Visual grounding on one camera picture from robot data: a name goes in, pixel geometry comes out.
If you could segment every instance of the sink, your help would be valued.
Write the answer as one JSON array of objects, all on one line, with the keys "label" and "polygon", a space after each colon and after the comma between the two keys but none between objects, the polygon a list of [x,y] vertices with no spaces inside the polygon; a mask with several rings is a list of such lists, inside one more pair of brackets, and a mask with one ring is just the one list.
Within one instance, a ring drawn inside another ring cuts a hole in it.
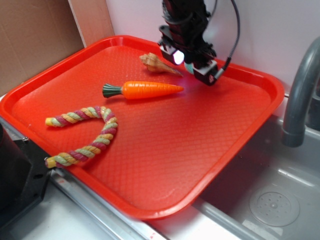
[{"label": "sink", "polygon": [[255,236],[308,240],[320,236],[320,132],[302,146],[281,143],[272,116],[205,189],[200,198]]}]

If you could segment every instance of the gray sink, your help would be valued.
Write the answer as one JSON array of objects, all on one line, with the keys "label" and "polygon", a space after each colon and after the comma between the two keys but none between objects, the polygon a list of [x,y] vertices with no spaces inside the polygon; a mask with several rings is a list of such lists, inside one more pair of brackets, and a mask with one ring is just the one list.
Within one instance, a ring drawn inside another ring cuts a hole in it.
[{"label": "gray sink", "polygon": [[272,116],[200,198],[252,236],[319,239],[320,132],[307,129],[303,145],[291,148],[281,125]]}]

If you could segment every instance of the toy carrot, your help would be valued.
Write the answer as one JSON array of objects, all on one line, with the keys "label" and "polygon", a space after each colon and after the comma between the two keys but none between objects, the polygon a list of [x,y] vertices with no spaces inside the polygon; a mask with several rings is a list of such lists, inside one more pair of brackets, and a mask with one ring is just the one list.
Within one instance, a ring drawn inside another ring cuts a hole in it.
[{"label": "toy carrot", "polygon": [[123,86],[105,84],[102,94],[105,98],[122,94],[126,99],[145,99],[181,92],[182,86],[161,82],[127,81]]}]

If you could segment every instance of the faucet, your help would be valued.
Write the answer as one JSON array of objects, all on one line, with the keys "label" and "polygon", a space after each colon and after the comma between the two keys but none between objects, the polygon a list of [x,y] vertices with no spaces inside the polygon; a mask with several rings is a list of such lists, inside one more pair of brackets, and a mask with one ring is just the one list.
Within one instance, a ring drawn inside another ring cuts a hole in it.
[{"label": "faucet", "polygon": [[282,124],[281,141],[299,147],[306,126],[320,131],[320,37],[306,51],[289,94]]}]

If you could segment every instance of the rope toy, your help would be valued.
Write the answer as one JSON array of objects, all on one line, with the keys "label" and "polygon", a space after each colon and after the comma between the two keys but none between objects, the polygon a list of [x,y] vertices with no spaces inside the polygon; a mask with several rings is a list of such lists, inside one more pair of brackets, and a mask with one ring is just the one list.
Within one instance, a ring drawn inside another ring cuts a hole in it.
[{"label": "rope toy", "polygon": [[77,110],[75,112],[68,112],[57,117],[48,117],[45,124],[51,127],[64,127],[67,125],[75,124],[79,121],[88,119],[103,119],[105,122],[103,129],[95,140],[87,146],[79,148],[75,151],[61,152],[56,156],[48,157],[45,159],[47,168],[62,168],[79,162],[85,162],[92,159],[95,155],[100,154],[107,148],[110,141],[114,138],[117,131],[117,118],[114,113],[104,106],[87,107]]}]

